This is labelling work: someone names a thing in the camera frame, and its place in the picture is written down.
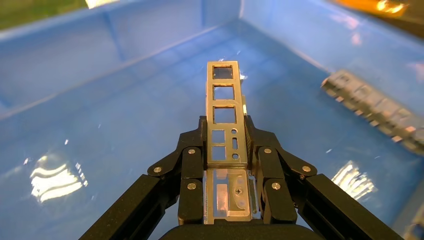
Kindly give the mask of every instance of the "hole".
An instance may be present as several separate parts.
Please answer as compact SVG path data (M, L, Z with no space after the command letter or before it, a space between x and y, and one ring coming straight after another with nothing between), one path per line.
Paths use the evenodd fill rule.
M225 146L213 146L212 147L212 160L214 161L225 161L227 159L225 153Z
M232 149L238 149L239 146L237 145L237 138L232 138Z
M224 144L225 143L225 132L224 132L224 130L213 130L212 131L212 142L214 144Z
M214 124L235 124L236 110L234 107L214 107L213 108Z
M233 86L213 86L213 100L234 100Z
M233 79L233 68L231 66L214 66L213 79Z

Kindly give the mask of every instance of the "orange object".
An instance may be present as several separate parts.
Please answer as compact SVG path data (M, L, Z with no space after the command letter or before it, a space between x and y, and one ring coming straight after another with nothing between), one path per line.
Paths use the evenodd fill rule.
M406 0L335 0L334 2L351 9L389 18L403 16L409 6Z

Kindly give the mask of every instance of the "bolt head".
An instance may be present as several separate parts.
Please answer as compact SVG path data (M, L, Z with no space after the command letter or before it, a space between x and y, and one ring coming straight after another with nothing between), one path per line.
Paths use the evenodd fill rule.
M304 172L310 172L310 171L311 171L311 168L310 168L310 167L308 167L308 166L303 166L303 167L302 167L302 170L303 170Z
M190 190L196 189L196 183L192 182L187 185L187 188Z
M273 188L273 189L275 189L275 190L278 190L278 189L280 189L280 188L281 188L281 185L280 185L278 182L274 182L271 186L272 186L272 188Z

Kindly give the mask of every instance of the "screw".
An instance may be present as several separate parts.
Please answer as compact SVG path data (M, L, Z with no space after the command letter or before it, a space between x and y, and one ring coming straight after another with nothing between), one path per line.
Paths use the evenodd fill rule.
M187 188L188 189L190 189L190 190L193 190L193 189L196 189L196 183L189 183L188 185L187 185Z
M158 166L153 169L153 172L160 173L162 171L162 167Z
M241 195L243 193L243 190L239 187L235 190L235 194Z
M310 171L311 171L311 168L310 168L310 167L308 167L308 166L303 166L303 167L302 167L302 170L303 170L304 172L310 172Z
M281 188L281 185L280 185L278 182L274 182L271 186L272 186L272 188L273 188L273 189L275 189L275 190L278 190L278 189L280 189L280 188Z

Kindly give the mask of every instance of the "metal part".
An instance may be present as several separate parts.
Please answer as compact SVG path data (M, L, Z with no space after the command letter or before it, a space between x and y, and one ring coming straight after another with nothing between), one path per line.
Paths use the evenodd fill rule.
M209 168L206 170L206 223L215 219L250 221L248 175L244 169Z
M232 88L232 98L216 99L215 91L219 88ZM220 119L219 111L228 111L229 116ZM206 119L209 141L207 141L206 198L204 200L207 224L213 224L215 219L227 221L252 219L248 194L245 114L247 114L246 100L242 96L238 63L236 61L208 62ZM215 131L223 131L223 141L214 142ZM216 154L219 148L221 150L223 148L224 152L221 157L217 157Z
M311 171L311 168L308 167L308 166L303 166L302 167L302 170L305 171L305 172L310 172Z
M424 118L384 95L365 80L340 70L326 78L321 87L337 102L365 118L411 152L424 156Z
M280 189L280 188L281 188L281 185L280 185L278 182L274 182L274 183L272 184L272 188L273 188L273 189L275 189L275 190L278 190L278 189Z
M217 78L215 71L225 69L231 72L229 77ZM215 91L221 87L233 89L233 99L215 99ZM225 115L225 122L218 117ZM207 119L207 166L208 168L233 168L248 165L246 154L246 135L243 112L242 88L240 84L240 70L237 61L211 61L207 63L206 83L206 119ZM225 142L212 141L213 131L224 131ZM236 138L238 148L233 149L232 139ZM224 148L225 159L217 159L217 147Z
M193 183L193 182L189 183L187 185L187 188L190 189L190 190L196 189L196 183Z

